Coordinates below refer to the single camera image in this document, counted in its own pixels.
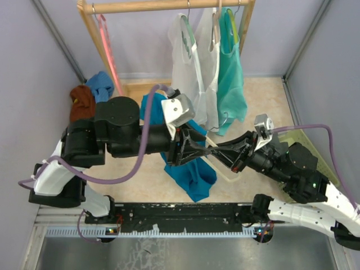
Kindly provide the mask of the cream hanger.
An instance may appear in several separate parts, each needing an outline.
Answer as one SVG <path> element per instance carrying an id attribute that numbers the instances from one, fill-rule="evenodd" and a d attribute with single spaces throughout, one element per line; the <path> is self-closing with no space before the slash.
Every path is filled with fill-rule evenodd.
<path id="1" fill-rule="evenodd" d="M 211 149 L 218 147 L 218 145 L 209 137 L 209 134 L 213 131 L 218 131 L 220 127 L 224 126 L 229 118 L 228 112 L 223 113 L 224 119 L 219 122 L 216 127 L 205 127 L 207 131 L 206 135 L 206 145 L 210 146 Z M 201 157 L 201 159 L 208 164 L 217 174 L 217 176 L 228 183 L 237 182 L 241 179 L 242 175 L 240 173 L 232 172 L 235 176 L 233 178 L 229 177 L 229 174 L 224 172 L 224 169 L 230 169 L 227 164 L 224 162 L 224 157 L 220 156 L 219 152 L 216 152 L 215 155 L 208 155 L 206 157 Z"/>

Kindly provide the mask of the blue t-shirt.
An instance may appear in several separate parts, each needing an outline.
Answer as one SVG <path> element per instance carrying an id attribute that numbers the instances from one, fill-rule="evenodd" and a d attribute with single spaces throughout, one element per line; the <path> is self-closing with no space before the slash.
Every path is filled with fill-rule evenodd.
<path id="1" fill-rule="evenodd" d="M 162 94 L 154 94 L 150 118 L 151 125 L 163 124 L 164 115 L 161 101 L 165 99 L 166 97 Z M 186 191 L 195 203 L 209 197 L 210 189 L 217 181 L 215 170 L 201 158 L 192 160 L 182 166 L 170 166 L 167 164 L 164 170 Z"/>

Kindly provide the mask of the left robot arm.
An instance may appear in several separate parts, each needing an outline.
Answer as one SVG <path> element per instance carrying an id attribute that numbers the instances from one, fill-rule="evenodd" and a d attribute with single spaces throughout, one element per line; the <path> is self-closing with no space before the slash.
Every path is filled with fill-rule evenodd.
<path id="1" fill-rule="evenodd" d="M 90 187 L 90 183 L 115 185 L 131 179 L 148 154 L 161 154 L 170 167 L 182 168 L 209 155 L 205 134 L 191 125 L 192 110 L 187 98 L 145 96 L 140 107 L 129 97 L 99 103 L 95 115 L 70 123 L 53 154 L 34 168 L 35 184 L 29 202 L 54 208 L 82 208 L 105 223 L 116 219 L 114 199 Z M 105 164 L 105 155 L 136 158 L 133 169 L 116 179 L 84 174 Z"/>

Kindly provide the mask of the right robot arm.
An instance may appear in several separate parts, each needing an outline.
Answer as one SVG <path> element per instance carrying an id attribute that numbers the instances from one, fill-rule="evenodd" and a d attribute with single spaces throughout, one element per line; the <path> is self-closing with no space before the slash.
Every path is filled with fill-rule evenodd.
<path id="1" fill-rule="evenodd" d="M 301 143 L 288 145 L 277 135 L 255 132 L 216 146 L 211 154 L 234 173 L 250 168 L 280 183 L 293 200 L 287 203 L 257 194 L 250 208 L 259 222 L 282 221 L 322 232 L 348 249 L 359 250 L 358 209 L 317 169 L 318 159 Z"/>

